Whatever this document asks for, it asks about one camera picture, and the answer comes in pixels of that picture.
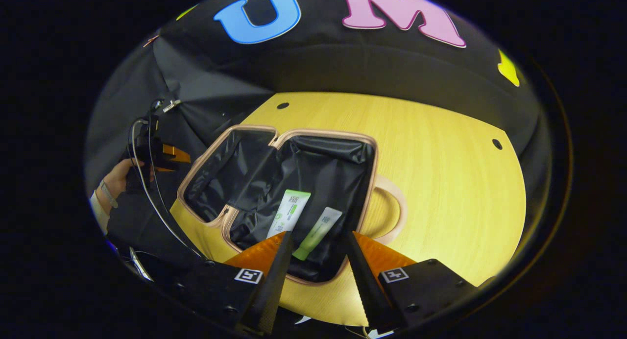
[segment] suitcase handle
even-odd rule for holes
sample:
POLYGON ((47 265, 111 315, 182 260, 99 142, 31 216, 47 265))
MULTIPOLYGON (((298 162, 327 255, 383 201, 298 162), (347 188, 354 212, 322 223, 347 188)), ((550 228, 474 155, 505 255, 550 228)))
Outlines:
POLYGON ((391 194, 394 199, 396 199, 399 206, 398 221, 396 222, 394 228, 392 228, 392 230, 390 230, 387 234, 374 239, 374 241, 382 243, 383 245, 387 245, 388 243, 392 242, 392 240, 394 240, 396 236, 398 236, 398 234, 401 232, 403 227, 405 227, 405 223, 407 222, 407 200, 405 199, 405 196, 403 195, 401 189, 396 187, 396 185, 394 185, 392 181, 381 175, 377 175, 375 177, 374 188, 384 190, 388 192, 388 194, 391 194))

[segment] letter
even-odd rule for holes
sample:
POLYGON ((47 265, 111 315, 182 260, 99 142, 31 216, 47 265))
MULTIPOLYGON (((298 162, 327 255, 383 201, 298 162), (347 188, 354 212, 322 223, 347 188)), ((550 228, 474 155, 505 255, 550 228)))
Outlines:
POLYGON ((374 15, 372 5, 386 14, 401 30, 408 30, 422 13, 425 24, 418 27, 424 35, 455 47, 464 48, 466 42, 459 37, 455 24, 444 9, 429 0, 346 0, 349 16, 342 24, 355 29, 379 29, 386 21, 374 15))
POLYGON ((516 67, 513 65, 513 62, 500 49, 499 54, 501 55, 501 63, 497 66, 499 72, 513 85, 520 87, 520 80, 516 76, 516 67))
POLYGON ((248 0, 234 2, 213 17, 213 20, 222 23, 226 33, 236 43, 266 42, 287 33, 300 20, 300 6, 296 0, 270 0, 276 10, 276 19, 265 25, 254 25, 244 10, 247 2, 248 0))
POLYGON ((179 19, 183 18, 184 15, 190 13, 190 11, 192 9, 195 9, 195 7, 198 6, 198 4, 195 4, 194 6, 191 6, 187 11, 184 11, 183 13, 181 13, 181 15, 179 15, 176 20, 178 21, 179 19))

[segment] cable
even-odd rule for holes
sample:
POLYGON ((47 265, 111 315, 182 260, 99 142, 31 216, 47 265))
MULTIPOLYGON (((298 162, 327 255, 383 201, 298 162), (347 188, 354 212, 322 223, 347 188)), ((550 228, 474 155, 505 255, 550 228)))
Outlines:
POLYGON ((150 274, 148 274, 148 272, 146 271, 146 269, 144 268, 142 263, 139 261, 139 258, 137 257, 137 254, 135 254, 135 250, 132 247, 129 247, 128 251, 130 252, 130 256, 131 256, 131 258, 133 260, 133 263, 134 263, 135 267, 139 271, 139 274, 141 274, 143 277, 145 277, 149 281, 154 282, 154 280, 152 280, 152 277, 150 276, 150 274))
MULTIPOLYGON (((141 120, 141 118, 136 118, 134 122, 137 122, 138 120, 141 120)), ((128 150, 128 145, 129 145, 129 143, 132 143, 132 142, 135 141, 135 136, 130 137, 130 133, 131 133, 131 129, 132 128, 133 128, 133 125, 130 125, 128 127, 128 133, 126 135, 126 153, 127 153, 129 159, 132 159, 133 156, 130 155, 130 150, 128 150)), ((137 178, 139 179, 139 174, 137 173, 137 170, 136 169, 133 169, 133 170, 135 171, 135 176, 137 176, 137 178)))
POLYGON ((370 336, 368 335, 368 333, 365 332, 365 326, 361 327, 361 330, 363 331, 363 335, 365 335, 366 339, 370 339, 370 336))
MULTIPOLYGON (((138 123, 147 123, 147 122, 146 122, 146 120, 142 120, 142 119, 135 120, 135 122, 133 122, 132 129, 131 129, 133 137, 135 136, 135 126, 138 123)), ((133 155, 135 157, 135 161, 138 161, 138 159, 137 159, 137 150, 135 149, 135 140, 133 140, 132 147, 133 147, 133 155)), ((177 236, 177 234, 174 232, 174 230, 172 230, 170 228, 170 225, 168 225, 168 223, 166 223, 166 220, 163 218, 163 216, 159 212, 159 209, 157 209, 157 206, 155 205, 154 201, 152 201, 152 197, 150 197, 150 193, 148 192, 148 188, 146 187, 146 182, 144 181, 144 174, 142 173, 142 170, 139 169, 139 167, 137 168, 137 170, 139 171, 139 180, 142 182, 142 187, 144 188, 144 192, 146 192, 146 196, 148 197, 148 201, 150 201, 150 204, 152 205, 152 208, 155 210, 155 212, 157 212, 157 215, 159 216, 159 219, 161 219, 161 222, 163 222, 163 225, 165 225, 166 228, 168 228, 168 230, 170 231, 170 233, 173 234, 173 236, 176 237, 176 239, 179 240, 180 243, 182 243, 188 250, 194 252, 198 257, 204 258, 200 254, 198 254, 198 252, 196 252, 195 250, 191 249, 190 246, 186 245, 186 243, 183 242, 183 240, 181 240, 177 236)))
POLYGON ((145 252, 145 251, 137 251, 137 250, 136 250, 136 251, 135 251, 135 253, 145 253, 145 254, 147 254, 148 256, 152 256, 152 257, 155 257, 155 258, 159 258, 159 257, 155 256, 154 254, 152 254, 152 253, 148 253, 148 252, 145 252))
MULTIPOLYGON (((172 215, 170 214, 170 210, 168 209, 168 206, 166 205, 165 201, 163 201, 163 196, 161 196, 161 189, 159 188, 159 181, 157 180, 157 171, 154 170, 155 164, 154 164, 154 160, 152 159, 152 144, 151 144, 152 141, 150 140, 151 132, 152 132, 152 113, 150 112, 150 109, 148 109, 148 156, 150 156, 150 166, 152 167, 153 172, 154 172, 155 187, 157 189, 157 194, 159 194, 159 200, 161 200, 161 205, 163 205, 163 209, 166 211, 166 215, 169 217, 169 219, 173 219, 172 215)), ((192 250, 195 254, 197 254, 197 256, 204 258, 200 256, 191 247, 187 246, 187 248, 192 250)))
POLYGON ((347 328, 346 326, 344 326, 344 329, 353 333, 354 335, 357 335, 358 337, 362 337, 363 339, 369 339, 368 337, 364 337, 363 335, 359 334, 359 333, 355 333, 352 330, 350 330, 349 328, 347 328))

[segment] black fabric lining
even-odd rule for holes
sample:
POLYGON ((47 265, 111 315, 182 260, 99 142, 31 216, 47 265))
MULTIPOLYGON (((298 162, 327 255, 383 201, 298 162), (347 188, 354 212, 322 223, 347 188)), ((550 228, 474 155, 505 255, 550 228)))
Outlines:
POLYGON ((277 150, 272 133, 233 131, 186 188, 185 202, 204 221, 225 204, 240 210, 231 241, 247 249, 266 239, 285 190, 311 196, 292 231, 298 247, 326 207, 342 216, 305 261, 292 257, 288 273, 314 283, 336 275, 344 234, 356 230, 374 165, 374 147, 360 141, 295 136, 277 150))

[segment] blue letter u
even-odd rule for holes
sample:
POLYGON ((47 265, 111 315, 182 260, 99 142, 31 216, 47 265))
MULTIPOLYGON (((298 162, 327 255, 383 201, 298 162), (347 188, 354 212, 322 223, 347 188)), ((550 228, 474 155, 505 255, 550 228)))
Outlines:
POLYGON ((265 25, 254 25, 244 11, 247 2, 248 0, 234 2, 213 17, 213 20, 222 22, 224 30, 236 43, 265 42, 287 33, 300 20, 300 7, 296 0, 270 0, 276 10, 276 19, 265 25))

